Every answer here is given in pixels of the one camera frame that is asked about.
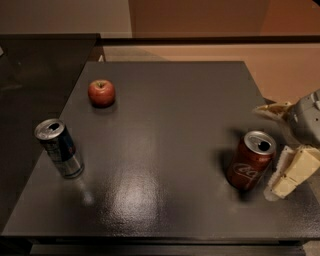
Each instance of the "beige floor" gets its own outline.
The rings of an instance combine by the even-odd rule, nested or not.
[[[319,56],[320,44],[106,46],[94,48],[89,60],[244,61],[265,98],[295,103],[320,88]],[[320,203],[320,171],[308,182]],[[320,241],[304,249],[320,256]]]

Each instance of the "dark table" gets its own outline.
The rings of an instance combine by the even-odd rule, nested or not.
[[[93,108],[87,86],[111,80],[116,103]],[[45,152],[3,236],[154,241],[320,238],[320,207],[307,183],[285,200],[248,194],[224,176],[239,138],[277,126],[243,62],[87,63],[62,112],[85,163],[65,180]]]

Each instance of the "apple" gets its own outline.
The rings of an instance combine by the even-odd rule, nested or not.
[[[88,96],[94,107],[105,108],[115,101],[115,89],[113,84],[104,79],[92,81],[88,87]]]

